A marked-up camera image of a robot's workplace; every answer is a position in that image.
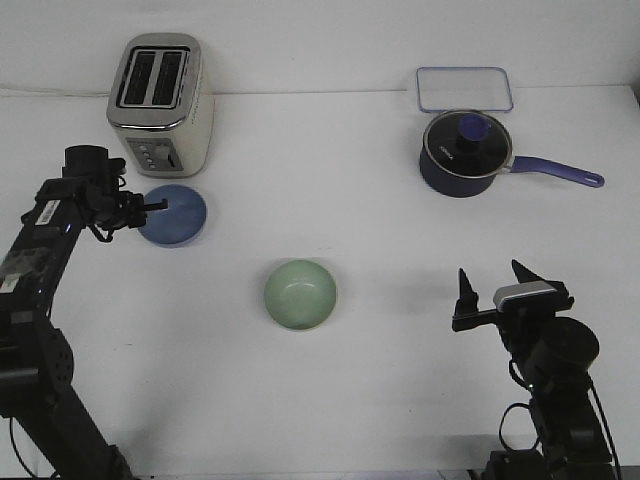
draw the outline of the toaster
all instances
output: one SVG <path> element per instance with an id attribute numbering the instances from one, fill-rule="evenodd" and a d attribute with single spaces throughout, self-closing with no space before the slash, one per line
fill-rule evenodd
<path id="1" fill-rule="evenodd" d="M 197 40 L 147 33 L 127 44 L 107 119 L 141 174 L 188 177 L 207 159 L 213 105 Z"/>

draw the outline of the pan handle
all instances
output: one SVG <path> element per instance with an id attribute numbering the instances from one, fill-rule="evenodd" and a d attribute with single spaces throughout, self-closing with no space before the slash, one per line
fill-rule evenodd
<path id="1" fill-rule="evenodd" d="M 548 175 L 564 178 L 565 180 L 571 180 L 572 182 L 578 182 L 582 185 L 594 188 L 604 185 L 604 178 L 602 175 L 538 157 L 516 156 L 513 159 L 513 165 L 511 165 L 511 172 L 546 173 Z"/>

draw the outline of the saucepan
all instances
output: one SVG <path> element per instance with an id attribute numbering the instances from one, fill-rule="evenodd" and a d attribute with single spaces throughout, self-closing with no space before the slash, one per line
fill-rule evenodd
<path id="1" fill-rule="evenodd" d="M 540 172 L 601 187 L 597 173 L 538 157 L 512 156 L 509 132 L 495 118 L 475 110 L 451 110 L 427 126 L 420 154 L 420 172 L 435 190 L 451 197 L 471 197 L 485 191 L 496 175 Z"/>

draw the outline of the white table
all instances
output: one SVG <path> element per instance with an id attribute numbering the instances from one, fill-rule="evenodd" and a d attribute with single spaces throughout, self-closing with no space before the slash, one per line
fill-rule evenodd
<path id="1" fill-rule="evenodd" d="M 196 188 L 209 217 L 178 249 L 87 231 L 54 302 L 74 350 L 74 386 L 138 474 L 481 467 L 504 408 L 527 401 L 493 327 L 454 334 L 457 270 L 492 307 L 516 258 L 564 281 L 570 315 L 601 355 L 591 374 L 623 464 L 640 462 L 640 110 L 627 87 L 516 89 L 502 115 L 517 154 L 602 174 L 587 188 L 499 175 L 454 199 L 417 161 L 429 117 L 407 92 L 221 95 Z M 64 148 L 125 154 L 105 98 L 0 98 L 0 248 Z M 127 189 L 169 181 L 127 174 Z M 338 305 L 292 332 L 262 304 L 285 259 L 334 274 Z M 533 429 L 507 427 L 515 446 Z M 31 464 L 33 447 L 21 435 Z M 0 435 L 0 476 L 21 474 Z"/>

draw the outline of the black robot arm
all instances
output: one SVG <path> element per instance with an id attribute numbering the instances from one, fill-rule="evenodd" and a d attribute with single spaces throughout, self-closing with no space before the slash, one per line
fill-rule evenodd
<path id="1" fill-rule="evenodd" d="M 109 242 L 115 230 L 142 226 L 148 210 L 167 206 L 121 191 L 124 166 L 102 147 L 66 149 L 62 178 L 42 185 L 0 265 L 0 415 L 15 418 L 65 480 L 133 478 L 71 386 L 71 348 L 49 318 L 82 229 Z"/>
<path id="2" fill-rule="evenodd" d="M 595 394 L 587 370 L 598 340 L 584 324 L 556 316 L 574 301 L 562 282 L 544 280 L 515 260 L 512 267 L 519 283 L 498 289 L 496 308 L 483 312 L 459 271 L 453 330 L 496 325 L 511 354 L 512 377 L 531 394 L 528 410 L 542 455 L 534 449 L 492 452 L 483 479 L 613 480 L 612 455 L 588 396 L 589 390 Z"/>

